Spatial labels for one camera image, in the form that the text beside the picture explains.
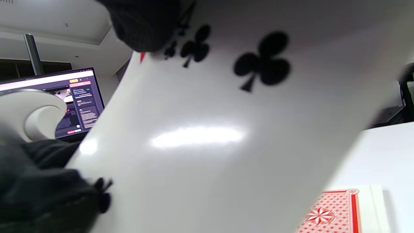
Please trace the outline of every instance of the metal pole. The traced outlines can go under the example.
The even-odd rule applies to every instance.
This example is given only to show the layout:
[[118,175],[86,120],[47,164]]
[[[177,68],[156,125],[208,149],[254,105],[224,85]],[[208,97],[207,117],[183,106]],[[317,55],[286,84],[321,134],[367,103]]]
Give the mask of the metal pole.
[[42,63],[40,62],[39,53],[37,52],[36,42],[31,34],[24,35],[24,41],[26,42],[27,52],[29,53],[31,65],[35,75],[43,74]]

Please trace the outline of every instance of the white table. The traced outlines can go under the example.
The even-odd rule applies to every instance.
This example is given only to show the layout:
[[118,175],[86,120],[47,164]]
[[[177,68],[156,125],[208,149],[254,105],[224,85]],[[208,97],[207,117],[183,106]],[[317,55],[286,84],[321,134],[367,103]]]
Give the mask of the white table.
[[380,184],[393,233],[414,231],[414,123],[362,132],[330,186]]

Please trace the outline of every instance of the monitor screen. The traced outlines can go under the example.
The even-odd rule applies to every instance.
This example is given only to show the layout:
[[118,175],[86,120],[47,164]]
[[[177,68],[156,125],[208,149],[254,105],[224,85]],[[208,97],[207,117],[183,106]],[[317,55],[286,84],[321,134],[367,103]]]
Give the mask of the monitor screen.
[[42,90],[66,102],[66,114],[56,128],[56,138],[89,131],[104,110],[93,68],[0,83],[0,93],[19,89]]

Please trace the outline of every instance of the black glove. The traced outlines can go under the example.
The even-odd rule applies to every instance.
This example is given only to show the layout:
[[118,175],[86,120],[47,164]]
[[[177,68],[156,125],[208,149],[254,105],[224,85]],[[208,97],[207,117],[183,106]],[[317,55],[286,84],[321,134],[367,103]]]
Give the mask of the black glove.
[[0,146],[0,232],[87,232],[110,204],[103,179],[92,186],[63,169],[78,143],[46,140]]
[[111,14],[119,39],[138,52],[159,50],[173,35],[180,0],[97,0]]

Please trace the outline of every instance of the playing card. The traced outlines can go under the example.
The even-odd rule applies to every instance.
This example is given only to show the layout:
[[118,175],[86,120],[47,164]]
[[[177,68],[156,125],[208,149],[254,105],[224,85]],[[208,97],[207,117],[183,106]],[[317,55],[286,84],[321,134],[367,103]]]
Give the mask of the playing card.
[[387,99],[413,3],[186,1],[68,165],[113,180],[93,232],[293,232]]
[[332,187],[323,192],[297,233],[388,233],[379,185]]

